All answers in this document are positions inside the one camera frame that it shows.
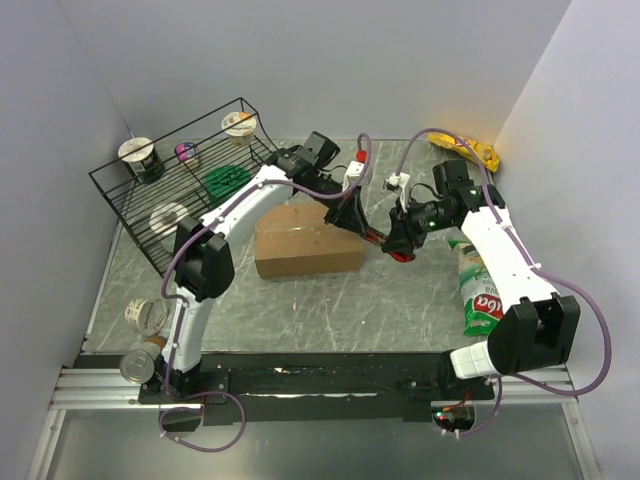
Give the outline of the red black utility knife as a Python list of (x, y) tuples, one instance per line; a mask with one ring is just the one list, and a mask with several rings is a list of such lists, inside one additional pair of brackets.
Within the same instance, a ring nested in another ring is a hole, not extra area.
[(383, 253), (388, 254), (399, 263), (412, 262), (416, 258), (414, 246), (403, 233), (394, 234), (391, 232), (389, 235), (385, 235), (373, 227), (367, 227), (364, 239), (379, 247)]

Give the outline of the brown cardboard express box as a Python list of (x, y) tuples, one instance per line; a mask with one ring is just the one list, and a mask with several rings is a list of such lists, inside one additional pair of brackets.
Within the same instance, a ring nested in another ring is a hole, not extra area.
[(279, 205), (255, 227), (254, 262), (262, 279), (350, 272), (364, 263), (361, 238), (324, 221), (317, 202)]

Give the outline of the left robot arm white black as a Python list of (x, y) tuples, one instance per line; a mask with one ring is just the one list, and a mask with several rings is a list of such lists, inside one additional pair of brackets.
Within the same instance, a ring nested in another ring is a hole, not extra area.
[(325, 205), (329, 223), (375, 245), (385, 236), (368, 224), (359, 199), (371, 170), (372, 140), (362, 133), (357, 154), (343, 180), (323, 167), (339, 153), (328, 137), (313, 132), (302, 145), (273, 152), (258, 173), (237, 193), (201, 220), (178, 224), (173, 258), (163, 277), (161, 294), (176, 301), (168, 344), (156, 368), (162, 389), (174, 401), (211, 394), (199, 378), (202, 341), (216, 298), (235, 277), (231, 246), (269, 210), (297, 193)]

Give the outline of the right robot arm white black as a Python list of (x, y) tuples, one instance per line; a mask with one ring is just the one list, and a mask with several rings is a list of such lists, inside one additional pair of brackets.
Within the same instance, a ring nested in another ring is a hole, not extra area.
[(432, 232), (457, 227), (476, 248), (501, 301), (503, 317), (487, 339), (453, 350), (437, 386), (456, 399), (471, 388), (472, 378), (513, 375), (568, 360), (580, 307), (536, 275), (518, 249), (509, 212), (497, 189), (477, 185), (463, 160), (433, 169), (438, 198), (418, 202), (410, 196), (409, 175), (390, 175), (385, 187), (397, 194), (390, 212), (391, 231), (382, 249), (397, 260), (414, 259)]

